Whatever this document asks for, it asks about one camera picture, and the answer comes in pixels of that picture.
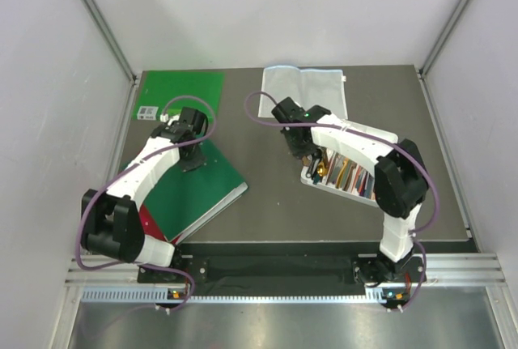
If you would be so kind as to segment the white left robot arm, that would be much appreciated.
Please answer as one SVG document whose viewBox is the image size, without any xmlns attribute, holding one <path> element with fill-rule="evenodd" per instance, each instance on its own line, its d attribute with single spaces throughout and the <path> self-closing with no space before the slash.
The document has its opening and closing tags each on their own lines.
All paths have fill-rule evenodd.
<svg viewBox="0 0 518 349">
<path fill-rule="evenodd" d="M 179 279 L 184 263 L 174 256 L 173 244 L 145 233 L 140 209 L 171 168 L 188 172 L 205 163 L 200 142 L 208 126 L 208 116 L 197 109 L 184 107 L 173 117 L 164 114 L 142 150 L 114 181 L 83 195 L 79 246 L 117 263 L 153 265 L 169 282 Z"/>
</svg>

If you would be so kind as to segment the white cutlery tray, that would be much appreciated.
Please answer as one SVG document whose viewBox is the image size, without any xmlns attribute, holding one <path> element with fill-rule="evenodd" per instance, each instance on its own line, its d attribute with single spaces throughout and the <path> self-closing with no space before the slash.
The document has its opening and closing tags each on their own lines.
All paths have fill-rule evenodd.
<svg viewBox="0 0 518 349">
<path fill-rule="evenodd" d="M 327 115 L 310 132 L 323 146 L 324 161 L 308 160 L 300 181 L 310 187 L 376 207 L 374 167 L 378 158 L 392 148 L 385 144 L 398 142 L 398 136 L 352 121 Z"/>
</svg>

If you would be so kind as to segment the teal handled gold spoon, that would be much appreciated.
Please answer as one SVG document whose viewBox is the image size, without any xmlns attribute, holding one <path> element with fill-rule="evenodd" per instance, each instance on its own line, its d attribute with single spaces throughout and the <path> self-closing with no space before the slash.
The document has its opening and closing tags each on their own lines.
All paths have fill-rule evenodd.
<svg viewBox="0 0 518 349">
<path fill-rule="evenodd" d="M 324 160 L 320 161 L 318 165 L 316 166 L 316 171 L 314 173 L 314 176 L 312 178 L 312 182 L 314 185 L 322 182 L 325 177 L 327 176 L 329 172 L 329 164 L 326 163 Z"/>
</svg>

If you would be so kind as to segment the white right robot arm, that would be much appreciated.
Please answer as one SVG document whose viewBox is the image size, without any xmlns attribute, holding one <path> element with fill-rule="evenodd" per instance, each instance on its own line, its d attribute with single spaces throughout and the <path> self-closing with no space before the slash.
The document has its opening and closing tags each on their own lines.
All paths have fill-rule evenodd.
<svg viewBox="0 0 518 349">
<path fill-rule="evenodd" d="M 405 257 L 413 248 L 410 231 L 425 200 L 428 183 L 418 148 L 409 139 L 342 120 L 328 109 L 315 105 L 305 110 L 292 98 L 278 102 L 271 110 L 284 125 L 288 147 L 301 158 L 318 149 L 328 149 L 353 161 L 373 177 L 377 206 L 384 212 L 383 235 L 378 260 L 380 275 L 399 279 L 408 268 Z"/>
</svg>

